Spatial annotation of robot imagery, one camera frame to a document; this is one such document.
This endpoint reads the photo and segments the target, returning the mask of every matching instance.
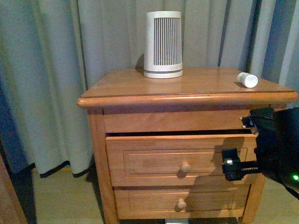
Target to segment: white bottle cap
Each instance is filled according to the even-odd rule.
[[[252,74],[241,72],[238,77],[238,81],[247,88],[253,88],[258,83],[258,78]]]

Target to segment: speaker grille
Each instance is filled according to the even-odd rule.
[[[155,18],[154,65],[182,63],[181,19]]]

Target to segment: wooden knob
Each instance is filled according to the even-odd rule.
[[[187,162],[183,162],[181,165],[181,171],[184,173],[188,173],[191,170],[191,166]]]
[[[177,207],[182,210],[182,209],[185,209],[187,207],[187,203],[185,202],[185,200],[183,198],[180,198],[178,200],[178,204],[177,204]]]

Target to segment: curtain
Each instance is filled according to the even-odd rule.
[[[0,109],[11,114],[1,122],[20,146],[1,137],[40,174],[92,164],[76,100],[107,72],[142,67],[146,12],[182,13],[184,67],[230,66],[299,91],[299,0],[3,0],[0,10]]]

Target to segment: bedside table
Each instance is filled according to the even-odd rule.
[[[265,177],[228,182],[221,151],[256,160],[255,135],[239,117],[284,109],[294,90],[259,79],[247,89],[232,68],[184,68],[172,79],[108,73],[78,100],[88,109],[107,224],[119,219],[242,217],[254,221]]]

